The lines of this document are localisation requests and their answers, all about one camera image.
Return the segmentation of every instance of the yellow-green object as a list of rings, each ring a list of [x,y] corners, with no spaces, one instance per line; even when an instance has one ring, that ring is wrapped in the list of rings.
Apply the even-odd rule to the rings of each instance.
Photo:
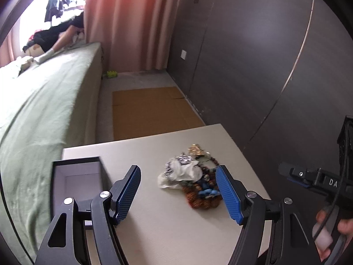
[[[115,70],[109,70],[107,71],[107,77],[108,78],[116,78],[118,76],[118,72]]]

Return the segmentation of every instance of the pink curtain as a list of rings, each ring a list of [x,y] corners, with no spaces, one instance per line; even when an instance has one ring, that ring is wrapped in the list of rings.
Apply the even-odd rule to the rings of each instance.
[[[87,42],[101,42],[105,70],[167,67],[178,0],[86,0]]]
[[[12,47],[13,29],[10,30],[4,42],[0,47],[0,67],[6,66],[15,60],[15,54]]]

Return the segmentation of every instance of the dark gray wall panel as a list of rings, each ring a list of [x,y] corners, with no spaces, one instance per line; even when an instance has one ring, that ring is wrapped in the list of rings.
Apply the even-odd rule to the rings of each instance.
[[[242,148],[278,98],[312,0],[215,0],[188,97]]]
[[[179,1],[167,71],[184,93],[190,89],[213,1]],[[186,60],[181,50],[187,52]]]
[[[272,198],[291,197],[312,223],[322,197],[277,174],[281,161],[338,173],[336,140],[353,114],[353,41],[322,0],[292,81],[244,155]]]

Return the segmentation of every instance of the screw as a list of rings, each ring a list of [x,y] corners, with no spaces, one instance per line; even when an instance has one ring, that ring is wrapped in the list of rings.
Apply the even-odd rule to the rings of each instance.
[[[109,192],[109,191],[102,191],[99,196],[100,196],[101,198],[106,198],[106,197],[108,197],[109,195],[110,195],[110,192]]]
[[[292,203],[293,203],[292,199],[290,199],[289,197],[285,198],[285,204],[292,204]]]
[[[73,202],[73,199],[71,197],[65,198],[64,204],[69,205]]]
[[[254,191],[248,191],[246,194],[249,198],[255,198],[257,196],[256,192]]]

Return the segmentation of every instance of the open box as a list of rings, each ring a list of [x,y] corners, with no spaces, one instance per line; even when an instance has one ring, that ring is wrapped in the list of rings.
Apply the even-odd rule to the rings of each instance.
[[[93,199],[100,192],[110,190],[112,183],[97,157],[59,160],[53,162],[51,182],[51,219],[67,197],[76,201]]]

